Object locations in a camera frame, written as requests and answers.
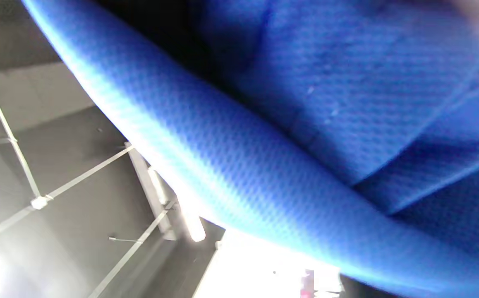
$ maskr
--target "white rod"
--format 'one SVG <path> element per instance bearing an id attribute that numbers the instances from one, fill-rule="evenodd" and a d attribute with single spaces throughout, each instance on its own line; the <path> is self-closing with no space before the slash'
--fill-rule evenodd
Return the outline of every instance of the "white rod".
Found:
<path id="1" fill-rule="evenodd" d="M 10 228 L 12 225 L 16 224 L 16 222 L 19 222 L 21 219 L 24 219 L 27 215 L 32 213 L 32 211 L 35 211 L 35 209 L 31 206 L 28 206 L 21 211 L 15 213 L 5 221 L 0 223 L 0 233 L 3 232 L 4 230 Z"/>
<path id="2" fill-rule="evenodd" d="M 131 149 L 133 149 L 132 146 L 120 151 L 119 153 L 113 155 L 111 158 L 101 162 L 100 164 L 98 164 L 94 168 L 91 168 L 89 171 L 86 171 L 85 173 L 83 173 L 83 174 L 79 175 L 78 177 L 72 179 L 71 181 L 69 181 L 65 185 L 62 185 L 58 189 L 52 191 L 50 194 L 46 195 L 45 197 L 50 199 L 50 200 L 54 199 L 56 196 L 62 194 L 67 189 L 73 187 L 74 185 L 80 183 L 84 179 L 90 177 L 92 174 L 98 172 L 99 170 L 101 170 L 102 168 L 104 168 L 105 166 L 110 164 L 111 162 L 117 160 L 118 158 L 120 158 L 121 156 L 126 154 L 128 151 L 131 151 Z M 35 209 L 32 206 L 28 206 L 28 207 L 22 209 L 21 211 L 19 211 L 18 213 L 15 213 L 14 215 L 9 217 L 5 221 L 1 222 L 0 223 L 0 233 L 3 232 L 4 230 L 8 229 L 12 225 L 16 224 L 21 219 L 24 219 L 26 216 L 28 216 L 30 213 L 32 213 L 32 211 L 35 211 Z"/>
<path id="3" fill-rule="evenodd" d="M 126 149 L 118 152 L 117 154 L 113 155 L 112 157 L 108 158 L 107 160 L 101 162 L 100 164 L 98 164 L 97 166 L 95 166 L 94 168 L 91 168 L 89 171 L 86 171 L 85 173 L 79 175 L 78 177 L 72 179 L 71 181 L 67 182 L 66 184 L 60 186 L 59 188 L 57 188 L 56 190 L 50 192 L 47 197 L 49 198 L 56 198 L 56 196 L 59 196 L 60 194 L 62 194 L 64 191 L 68 190 L 69 188 L 73 187 L 74 185 L 80 183 L 81 181 L 84 181 L 85 179 L 87 179 L 88 177 L 90 177 L 92 174 L 98 172 L 99 170 L 101 170 L 102 168 L 105 168 L 108 164 L 110 164 L 111 162 L 119 159 L 120 157 L 122 157 L 124 154 L 128 153 L 129 151 L 131 151 L 134 147 L 133 146 L 130 146 L 130 147 L 127 147 Z"/>
<path id="4" fill-rule="evenodd" d="M 34 196 L 40 197 L 41 193 L 39 192 L 39 188 L 37 187 L 37 184 L 34 180 L 34 176 L 32 175 L 32 172 L 30 171 L 30 167 L 28 166 L 28 163 L 26 162 L 24 155 L 22 155 L 22 151 L 19 147 L 19 144 L 17 144 L 17 139 L 13 136 L 13 132 L 11 131 L 10 125 L 8 125 L 6 121 L 6 117 L 4 113 L 2 112 L 1 107 L 0 107 L 0 121 L 6 131 L 7 137 L 9 138 L 11 142 L 13 151 L 15 151 L 15 154 L 17 155 L 17 158 L 19 159 L 19 162 L 22 166 L 22 170 L 24 171 L 24 174 L 26 175 L 26 179 L 28 180 L 28 183 L 30 185 L 30 188 L 32 189 L 32 192 L 34 193 Z"/>
<path id="5" fill-rule="evenodd" d="M 89 295 L 89 298 L 98 298 L 101 293 L 107 288 L 109 283 L 114 279 L 114 277 L 120 272 L 122 267 L 126 265 L 129 259 L 136 253 L 137 249 L 146 241 L 149 237 L 151 232 L 158 226 L 158 223 L 166 216 L 169 209 L 173 206 L 175 202 L 170 202 L 166 206 L 166 210 L 160 212 L 160 214 L 156 217 L 156 219 L 149 225 L 149 227 L 145 230 L 145 232 L 140 236 L 140 238 L 131 246 L 131 248 L 127 251 L 127 253 L 118 261 L 118 263 L 109 271 L 109 273 L 105 276 L 105 278 L 98 284 L 96 289 Z"/>

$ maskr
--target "blue fabric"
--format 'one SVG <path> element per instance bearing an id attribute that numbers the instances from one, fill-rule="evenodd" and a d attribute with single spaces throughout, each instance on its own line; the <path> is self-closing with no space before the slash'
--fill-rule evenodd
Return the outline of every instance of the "blue fabric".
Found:
<path id="1" fill-rule="evenodd" d="M 410 298 L 479 297 L 479 47 L 443 3 L 207 0 L 247 108 L 84 0 L 24 0 L 204 216 Z"/>

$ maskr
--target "gray wall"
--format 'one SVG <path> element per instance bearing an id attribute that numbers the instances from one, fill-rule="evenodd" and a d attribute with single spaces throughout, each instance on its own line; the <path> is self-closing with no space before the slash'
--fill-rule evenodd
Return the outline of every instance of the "gray wall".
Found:
<path id="1" fill-rule="evenodd" d="M 20 0 L 0 0 L 0 70 L 59 61 Z"/>
<path id="2" fill-rule="evenodd" d="M 93 107 L 62 62 L 0 71 L 0 106 L 14 131 Z M 0 136 L 4 136 L 0 125 Z"/>
<path id="3" fill-rule="evenodd" d="M 109 158 L 125 141 L 97 108 L 16 137 L 42 193 Z M 0 221 L 27 206 L 26 185 L 9 144 L 0 145 Z M 132 244 L 107 237 L 137 239 L 152 220 L 129 157 L 123 156 L 0 235 L 0 254 L 11 266 L 3 297 L 86 297 Z M 151 282 L 175 246 L 170 241 L 157 246 L 159 239 L 158 233 L 151 236 L 106 296 L 122 296 L 122 288 L 134 291 L 137 278 Z"/>

